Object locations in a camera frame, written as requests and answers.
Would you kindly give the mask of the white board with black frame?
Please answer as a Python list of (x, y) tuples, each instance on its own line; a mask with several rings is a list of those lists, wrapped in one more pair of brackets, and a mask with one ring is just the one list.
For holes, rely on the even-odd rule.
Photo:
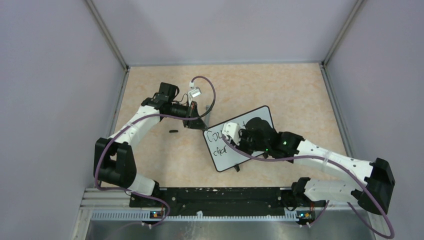
[(245, 157), (231, 149), (222, 140), (222, 129), (224, 124), (228, 122), (237, 123), (244, 129), (247, 122), (256, 117), (267, 121), (271, 127), (274, 126), (269, 106), (263, 105), (243, 114), (234, 116), (221, 123), (215, 124), (203, 131), (203, 138), (217, 172), (226, 171), (236, 165), (250, 160), (248, 157)]

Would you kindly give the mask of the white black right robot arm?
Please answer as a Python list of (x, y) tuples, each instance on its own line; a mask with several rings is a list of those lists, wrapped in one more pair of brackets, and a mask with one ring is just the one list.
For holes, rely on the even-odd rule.
[(230, 143), (240, 152), (251, 156), (264, 152), (273, 159), (316, 168), (339, 178), (338, 181), (320, 183), (310, 177), (292, 185), (293, 200), (299, 206), (311, 201), (357, 201), (364, 210), (382, 215), (389, 212), (396, 184), (388, 161), (360, 160), (320, 147), (303, 136), (277, 131), (264, 119), (254, 117), (243, 126), (232, 123), (222, 131)]

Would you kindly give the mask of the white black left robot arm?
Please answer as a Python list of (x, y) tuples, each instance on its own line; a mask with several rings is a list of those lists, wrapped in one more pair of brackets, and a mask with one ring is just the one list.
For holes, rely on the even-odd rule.
[(133, 148), (136, 147), (163, 118), (181, 120), (188, 129), (207, 128), (198, 112), (198, 103), (193, 97), (200, 89), (192, 87), (187, 93), (187, 102), (175, 101), (180, 90), (176, 85), (162, 82), (153, 97), (146, 98), (134, 116), (113, 135), (99, 138), (94, 147), (93, 176), (97, 181), (115, 185), (121, 189), (141, 194), (141, 200), (149, 207), (160, 202), (156, 182), (137, 172)]

